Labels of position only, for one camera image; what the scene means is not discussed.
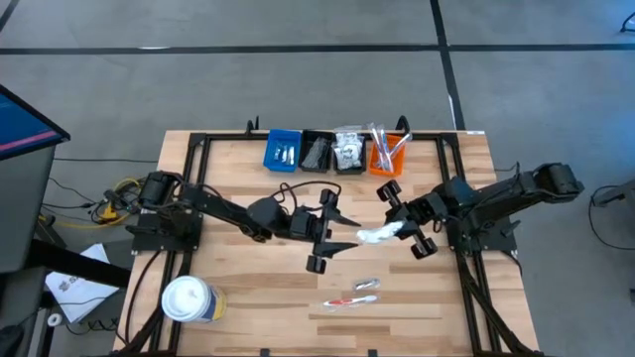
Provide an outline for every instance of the black bin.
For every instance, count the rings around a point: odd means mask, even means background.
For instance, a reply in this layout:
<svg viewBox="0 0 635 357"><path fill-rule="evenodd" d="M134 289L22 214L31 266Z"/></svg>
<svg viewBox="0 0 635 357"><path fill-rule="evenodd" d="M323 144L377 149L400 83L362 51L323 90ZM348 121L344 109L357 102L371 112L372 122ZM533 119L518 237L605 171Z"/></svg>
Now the black bin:
<svg viewBox="0 0 635 357"><path fill-rule="evenodd" d="M324 148L325 153L317 161L317 168L310 169L305 168L303 166L303 162L305 158L309 154L311 147L314 145L314 142L318 138L326 139L326 148ZM311 173L326 173L330 169L330 157L331 157L331 145L335 140L335 135L331 132L321 132L314 130L304 130L302 132L302 144L300 145L300 160L298 161L298 166L302 171L311 172Z"/></svg>

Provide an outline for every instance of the blue bin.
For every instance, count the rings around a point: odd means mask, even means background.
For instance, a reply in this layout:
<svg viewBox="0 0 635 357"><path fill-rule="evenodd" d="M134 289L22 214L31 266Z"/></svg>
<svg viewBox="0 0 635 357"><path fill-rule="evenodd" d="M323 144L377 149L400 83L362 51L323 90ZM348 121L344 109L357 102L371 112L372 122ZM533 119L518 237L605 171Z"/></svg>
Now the blue bin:
<svg viewBox="0 0 635 357"><path fill-rule="evenodd" d="M298 131L272 129L269 131L267 139L267 150L265 151L265 168L282 173L292 173L298 166L300 159L300 143L302 142L302 134ZM294 162L292 165L285 164L282 160L275 160L276 148L285 147L294 148Z"/></svg>

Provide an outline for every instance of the white paper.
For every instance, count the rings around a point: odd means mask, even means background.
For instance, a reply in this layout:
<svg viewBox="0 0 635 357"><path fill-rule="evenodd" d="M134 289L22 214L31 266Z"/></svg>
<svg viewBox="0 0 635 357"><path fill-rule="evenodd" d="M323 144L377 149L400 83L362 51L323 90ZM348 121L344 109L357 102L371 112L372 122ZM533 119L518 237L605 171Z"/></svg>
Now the white paper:
<svg viewBox="0 0 635 357"><path fill-rule="evenodd" d="M81 255L110 264L102 244L94 244L81 252ZM48 274L47 286L71 323L83 319L102 303L106 297L110 297L119 290L119 288L89 282L83 278L60 273ZM92 298L97 299L84 304L64 304L65 302L85 302Z"/></svg>

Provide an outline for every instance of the paper cup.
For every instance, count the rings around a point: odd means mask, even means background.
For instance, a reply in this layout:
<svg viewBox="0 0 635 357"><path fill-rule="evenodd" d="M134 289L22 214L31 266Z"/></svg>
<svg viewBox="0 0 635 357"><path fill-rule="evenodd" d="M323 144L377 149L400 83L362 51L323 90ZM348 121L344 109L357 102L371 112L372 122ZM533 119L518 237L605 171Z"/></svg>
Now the paper cup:
<svg viewBox="0 0 635 357"><path fill-rule="evenodd" d="M227 309L225 295L202 279L191 276L171 281L161 296L166 316L179 322L211 322Z"/></svg>

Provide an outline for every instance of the black cable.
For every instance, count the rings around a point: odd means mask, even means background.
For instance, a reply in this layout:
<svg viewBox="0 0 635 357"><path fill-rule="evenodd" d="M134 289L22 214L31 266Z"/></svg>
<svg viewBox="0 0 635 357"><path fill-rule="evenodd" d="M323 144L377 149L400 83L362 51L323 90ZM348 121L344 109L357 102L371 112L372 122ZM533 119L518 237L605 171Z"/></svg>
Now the black cable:
<svg viewBox="0 0 635 357"><path fill-rule="evenodd" d="M59 216L59 217L64 217L64 218L68 218L68 219L76 219L76 220L83 221L83 222L92 222L90 219L73 217L73 216L69 216L69 215L66 215L66 214L61 214L61 213L59 213L57 211L54 211L54 210L52 210L52 209L50 209L50 208L48 208L46 206L42 206L42 209L45 209L48 212L50 212L50 213L52 213L52 214L54 214L56 216Z"/></svg>
<svg viewBox="0 0 635 357"><path fill-rule="evenodd" d="M96 224L103 224L103 223L107 223L106 219L103 218L100 214L99 214L99 209L101 209L101 207L103 207L104 205L107 205L108 202L101 202L99 204L97 204L97 206L90 212L90 220L93 223Z"/></svg>
<svg viewBox="0 0 635 357"><path fill-rule="evenodd" d="M628 15L626 20L624 20L624 22L622 23L622 27L619 29L619 32L626 32L626 31L635 32L634 29L629 29L629 28L626 27L626 25L628 24L630 19L632 19L633 17L635 17L635 13L632 13L632 14Z"/></svg>
<svg viewBox="0 0 635 357"><path fill-rule="evenodd" d="M511 173L514 170L516 170L516 167L519 165L518 162L516 162L516 164L512 165L509 169L498 169L498 168L494 168L494 171L496 173Z"/></svg>
<svg viewBox="0 0 635 357"><path fill-rule="evenodd" d="M285 183L288 187L287 188L280 188L279 190L271 193L272 197L275 196L276 194L282 193L284 191L291 191L291 190L294 190L296 188L299 188L299 187L302 187L302 186L306 186L306 185L309 185L309 184L328 184L328 185L337 187L337 193L335 194L336 196L339 196L341 194L341 185L339 185L339 184L337 184L335 182L332 182L332 181L327 181L327 180L315 179L315 180L305 181L305 182L294 184L294 185L289 185L286 182L283 182L283 183Z"/></svg>
<svg viewBox="0 0 635 357"><path fill-rule="evenodd" d="M289 194L291 195L291 198L294 200L294 212L295 212L296 209L298 209L298 197L294 193L293 189L290 188L289 184L286 182L280 183L280 192L282 194L282 199L279 200L278 203L283 203L287 199L287 197L285 196L285 190L289 192ZM283 207L283 209L286 209L287 214L289 214L289 210L287 209L287 207Z"/></svg>
<svg viewBox="0 0 635 357"><path fill-rule="evenodd" d="M600 192L603 189L614 188L614 187L617 187L617 185L615 185L615 184L607 184L607 185L601 186L598 189L596 189L595 192L591 195L591 199L588 201L588 212L587 212L588 213L588 225L590 225L591 231L595 235L595 238L597 238L597 240L600 241L600 243L602 243L603 245L605 245L607 247L610 247L610 248L618 249L618 250L635 251L635 247L618 247L618 246L614 246L614 245L612 245L610 243L607 243L606 241L604 241L599 236L599 234L595 230L595 225L593 224L593 217L591 216L591 207L593 206L593 201L595 200L595 196L597 195L598 192Z"/></svg>
<svg viewBox="0 0 635 357"><path fill-rule="evenodd" d="M280 189L278 189L277 191L273 192L270 196L274 197L276 196L276 194L282 194L283 199L278 201L279 203L282 203L285 201L285 192L288 192L292 199L294 200L294 207L298 208L298 198L296 197L296 194L294 193L294 189L298 188L298 187L302 187L305 185L309 185L309 184L328 184L328 185L332 185L334 187L337 187L337 193L335 194L336 196L339 196L341 194L341 185L332 182L332 181L327 181L327 180L321 180L321 179L316 179L316 180L310 180L310 181L306 181L306 182L302 182L302 183L298 183L298 184L294 184L294 185L289 185L286 182L282 182L280 183ZM306 207L306 211L308 212L315 212L315 211L319 211L321 209L323 209L324 206L320 206L320 207Z"/></svg>
<svg viewBox="0 0 635 357"><path fill-rule="evenodd" d="M509 251L500 251L501 253L503 253L504 255L508 256L509 259L513 260L514 263L516 263L516 265L518 266L518 270L520 271L520 276L523 276L523 266L520 264L520 261L518 260L518 258L516 258L516 256Z"/></svg>
<svg viewBox="0 0 635 357"><path fill-rule="evenodd" d="M83 336L89 332L116 332L118 325L118 318L111 318L110 325L106 327L101 320L87 322L87 330L82 332L73 331L69 324L66 325L66 330L75 336Z"/></svg>
<svg viewBox="0 0 635 357"><path fill-rule="evenodd" d="M95 201L94 201L94 200L92 200L92 199L90 199L90 198L86 197L85 195L83 195L83 194L79 193L79 191L78 191L78 190L76 190L76 189L74 189L74 188L72 188L72 187L67 187L67 186L64 186L64 185L62 185L61 183L59 183L59 182L58 182L56 179L54 179L54 178L49 178L49 180L53 181L53 182L54 182L54 183L55 183L55 184L56 184L59 188L62 188L62 189L67 189L67 190L73 191L73 192L75 192L75 193L76 193L79 197L81 197L81 198L83 198L83 199L87 200L88 202L95 203Z"/></svg>
<svg viewBox="0 0 635 357"><path fill-rule="evenodd" d="M460 223L460 222L461 222L461 220L460 220L460 219L458 219L458 217L453 216L453 215L451 215L451 214L448 214L448 215L446 215L446 216L444 217L444 220L443 220L443 219L435 219L435 220L433 221L433 232L435 232L435 233L439 233L439 232L441 232L441 230L443 229L443 225L442 225L442 223L445 223L445 222L446 222L446 221L448 221L448 220L453 220L453 221L455 221L455 222L457 222L457 223Z"/></svg>
<svg viewBox="0 0 635 357"><path fill-rule="evenodd" d="M108 297L94 297L94 298L92 298L92 299L89 299L89 300L86 300L86 301L83 301L83 302L60 302L60 303L57 303L57 306L63 306L63 305L83 305L83 304L87 304L87 303L89 303L89 302L93 302L93 301L98 300L98 299L107 299L107 298L112 297L113 295L110 295L110 296L108 296ZM29 318L33 317L33 315L37 314L38 312L40 312L40 311L41 311L41 310L43 310L43 309L45 309L45 308L44 308L44 307L39 307L39 308L37 308L35 311L33 311L33 312L29 313L29 315L27 315L27 317L25 317L25 318L24 318L22 321L20 321L20 323L18 323L17 325L21 325L21 324L25 323L25 322L26 322Z"/></svg>
<svg viewBox="0 0 635 357"><path fill-rule="evenodd" d="M123 343L124 345L127 345L128 343L126 342L125 339L123 339L123 337L119 334L119 331L117 331L117 329L115 329L115 336L117 336L117 338L119 338L119 340L121 341L121 343Z"/></svg>
<svg viewBox="0 0 635 357"><path fill-rule="evenodd" d="M61 205L57 205L57 204L51 204L51 203L42 203L42 205L47 206L47 207L52 207L52 208L58 208L58 209L80 209L80 208L90 208L93 205L97 204L95 203L84 203L81 205L75 205L75 206L61 206Z"/></svg>
<svg viewBox="0 0 635 357"><path fill-rule="evenodd" d="M137 292L139 291L139 287L141 286L141 282L143 281L143 278L146 276L146 273L148 273L148 269L150 269L150 266L155 261L155 259L159 257L160 253L161 251L156 252L152 256L152 258L150 258L146 266L143 268L143 271L141 271L141 275L139 276L139 280L137 280L137 284L135 285L135 289L132 291L132 295L130 296L130 302L128 303L128 313L126 313L126 326L124 330L124 336L126 336L126 338L124 338L124 344L130 343L130 333L129 333L130 317L132 316L132 306L135 304L135 298L137 297Z"/></svg>
<svg viewBox="0 0 635 357"><path fill-rule="evenodd" d="M158 160L136 160L136 159L71 159L71 158L53 158L57 161L78 162L78 163L139 163L139 164L156 164Z"/></svg>

